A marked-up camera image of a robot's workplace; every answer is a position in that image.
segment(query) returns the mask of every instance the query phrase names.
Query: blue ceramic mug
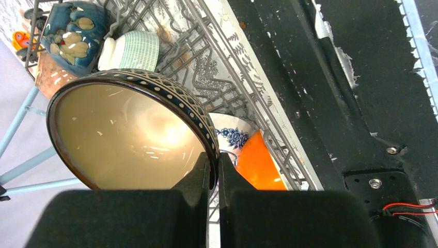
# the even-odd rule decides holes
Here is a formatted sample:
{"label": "blue ceramic mug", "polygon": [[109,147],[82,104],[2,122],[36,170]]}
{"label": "blue ceramic mug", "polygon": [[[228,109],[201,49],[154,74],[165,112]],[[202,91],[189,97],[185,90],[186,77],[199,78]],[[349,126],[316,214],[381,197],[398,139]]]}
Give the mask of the blue ceramic mug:
{"label": "blue ceramic mug", "polygon": [[96,65],[110,18],[107,10],[93,3],[54,4],[41,43],[66,71],[88,75]]}

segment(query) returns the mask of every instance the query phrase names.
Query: light blue metal leg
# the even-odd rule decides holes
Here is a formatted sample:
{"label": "light blue metal leg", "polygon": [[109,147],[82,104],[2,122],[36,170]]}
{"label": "light blue metal leg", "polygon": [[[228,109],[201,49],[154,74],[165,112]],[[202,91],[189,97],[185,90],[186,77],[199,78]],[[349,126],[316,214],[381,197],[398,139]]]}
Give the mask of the light blue metal leg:
{"label": "light blue metal leg", "polygon": [[41,115],[41,116],[45,116],[47,114],[46,111],[31,107],[31,106],[26,106],[24,108],[24,110],[31,112],[31,113],[34,113],[34,114],[37,114],[37,115]]}
{"label": "light blue metal leg", "polygon": [[81,181],[77,178],[70,178],[70,179],[64,179],[64,180],[58,180],[58,181],[52,181],[52,182],[32,184],[32,185],[7,189],[6,193],[3,194],[2,196],[15,195],[15,194],[31,192],[31,191],[35,191],[35,190],[50,189],[50,188],[54,188],[54,187],[76,184],[76,183],[80,183],[80,182]]}
{"label": "light blue metal leg", "polygon": [[26,116],[27,111],[25,110],[25,108],[34,102],[35,97],[37,96],[38,92],[39,92],[39,89],[34,86],[32,88],[32,90],[30,90],[29,94],[27,95],[26,99],[24,100],[23,104],[21,105],[20,109],[18,110],[17,115],[15,116],[11,125],[9,126],[8,131],[6,131],[6,134],[3,137],[2,141],[0,142],[0,158],[2,157],[3,153],[5,152],[6,148],[9,145],[9,143],[11,142],[12,137],[14,136],[18,127],[20,126],[21,122],[23,121],[24,116]]}
{"label": "light blue metal leg", "polygon": [[56,151],[53,147],[50,147],[49,149],[43,151],[42,153],[36,155],[35,157],[18,165],[14,169],[1,175],[0,176],[0,185],[5,185],[10,180],[25,173],[26,171],[32,169],[33,167],[41,164],[42,162],[46,161],[48,158],[53,157],[54,155],[56,155]]}

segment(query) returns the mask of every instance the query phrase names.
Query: green checkered pattern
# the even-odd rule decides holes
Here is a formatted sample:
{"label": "green checkered pattern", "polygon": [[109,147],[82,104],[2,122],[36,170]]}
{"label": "green checkered pattern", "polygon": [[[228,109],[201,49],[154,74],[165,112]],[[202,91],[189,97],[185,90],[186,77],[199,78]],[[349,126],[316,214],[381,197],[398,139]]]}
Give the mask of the green checkered pattern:
{"label": "green checkered pattern", "polygon": [[131,31],[125,36],[126,43],[120,68],[154,71],[160,48],[158,36],[144,31]]}

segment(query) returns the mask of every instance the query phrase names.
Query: metal bracket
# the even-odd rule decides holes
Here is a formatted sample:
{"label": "metal bracket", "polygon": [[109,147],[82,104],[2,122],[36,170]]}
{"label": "metal bracket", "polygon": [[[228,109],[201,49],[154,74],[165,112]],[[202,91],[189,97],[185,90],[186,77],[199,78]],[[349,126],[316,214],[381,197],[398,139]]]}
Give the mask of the metal bracket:
{"label": "metal bracket", "polygon": [[[3,195],[4,193],[6,193],[6,189],[0,185],[0,195]],[[7,196],[7,195],[6,196],[0,196],[0,202],[4,202],[4,201],[7,201],[7,200],[11,200],[11,198],[9,196]]]}
{"label": "metal bracket", "polygon": [[389,203],[418,203],[407,175],[399,170],[348,173],[345,176],[345,184],[350,192],[364,203],[370,215]]}

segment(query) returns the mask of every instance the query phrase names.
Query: orange bowl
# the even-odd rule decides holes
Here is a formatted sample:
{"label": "orange bowl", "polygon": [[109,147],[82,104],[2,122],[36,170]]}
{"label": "orange bowl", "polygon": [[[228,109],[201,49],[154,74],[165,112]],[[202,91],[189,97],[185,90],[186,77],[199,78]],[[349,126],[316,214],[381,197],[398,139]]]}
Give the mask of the orange bowl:
{"label": "orange bowl", "polygon": [[260,130],[243,146],[236,170],[257,190],[287,190],[264,144]]}

